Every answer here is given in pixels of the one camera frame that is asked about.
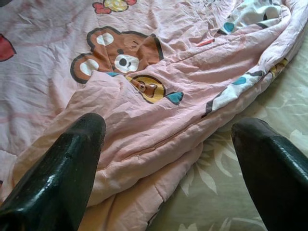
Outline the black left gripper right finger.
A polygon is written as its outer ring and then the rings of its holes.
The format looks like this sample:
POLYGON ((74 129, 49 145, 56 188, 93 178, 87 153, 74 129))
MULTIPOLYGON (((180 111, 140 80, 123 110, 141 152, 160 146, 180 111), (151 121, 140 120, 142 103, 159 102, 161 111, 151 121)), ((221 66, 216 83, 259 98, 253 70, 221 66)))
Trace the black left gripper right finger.
POLYGON ((308 158, 258 118, 232 125, 231 138, 253 203, 269 231, 308 229, 308 158))

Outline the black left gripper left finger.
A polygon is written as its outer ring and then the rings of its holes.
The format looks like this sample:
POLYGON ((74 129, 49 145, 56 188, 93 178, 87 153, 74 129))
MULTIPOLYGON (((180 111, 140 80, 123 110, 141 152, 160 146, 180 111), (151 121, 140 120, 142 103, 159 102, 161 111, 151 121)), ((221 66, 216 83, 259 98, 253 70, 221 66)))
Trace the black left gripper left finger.
POLYGON ((1 230, 78 230, 105 132, 105 120, 96 113, 87 113, 61 134, 1 205, 1 230))

